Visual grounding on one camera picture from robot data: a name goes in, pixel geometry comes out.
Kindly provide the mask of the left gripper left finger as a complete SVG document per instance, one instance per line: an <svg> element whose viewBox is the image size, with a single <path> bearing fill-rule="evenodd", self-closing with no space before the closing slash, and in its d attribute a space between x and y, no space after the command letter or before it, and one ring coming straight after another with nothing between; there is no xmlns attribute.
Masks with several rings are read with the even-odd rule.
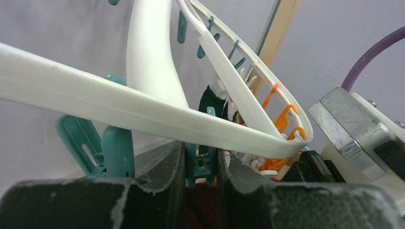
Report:
<svg viewBox="0 0 405 229"><path fill-rule="evenodd" d="M185 144L136 179L22 181L0 201L3 229L183 229Z"/></svg>

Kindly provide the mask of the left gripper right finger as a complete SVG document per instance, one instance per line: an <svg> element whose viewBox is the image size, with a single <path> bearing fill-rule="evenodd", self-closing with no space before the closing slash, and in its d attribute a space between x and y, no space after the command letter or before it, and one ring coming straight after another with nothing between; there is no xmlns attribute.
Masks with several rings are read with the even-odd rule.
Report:
<svg viewBox="0 0 405 229"><path fill-rule="evenodd" d="M380 188L276 183L233 153L218 152L221 229L400 229L402 215Z"/></svg>

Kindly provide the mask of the teal clothes clip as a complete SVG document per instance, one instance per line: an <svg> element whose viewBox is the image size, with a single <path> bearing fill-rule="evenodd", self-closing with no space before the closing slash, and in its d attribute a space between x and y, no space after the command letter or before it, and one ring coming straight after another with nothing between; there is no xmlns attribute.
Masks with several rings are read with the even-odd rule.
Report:
<svg viewBox="0 0 405 229"><path fill-rule="evenodd" d="M186 186L194 188L196 180L205 178L209 187L216 182L218 150L215 147L186 143Z"/></svg>

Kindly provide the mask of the white oval clip hanger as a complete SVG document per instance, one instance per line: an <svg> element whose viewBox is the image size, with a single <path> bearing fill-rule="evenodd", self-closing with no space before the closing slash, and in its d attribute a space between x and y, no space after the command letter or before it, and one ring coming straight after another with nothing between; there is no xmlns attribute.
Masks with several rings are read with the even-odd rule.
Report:
<svg viewBox="0 0 405 229"><path fill-rule="evenodd" d="M239 125L188 106L170 47L169 0L134 4L128 31L127 85L1 44L1 99L124 129L267 158L294 155L313 139L299 103L263 61L229 27L196 0L178 2L219 79L241 114ZM257 71L285 106L272 121L215 41L214 28Z"/></svg>

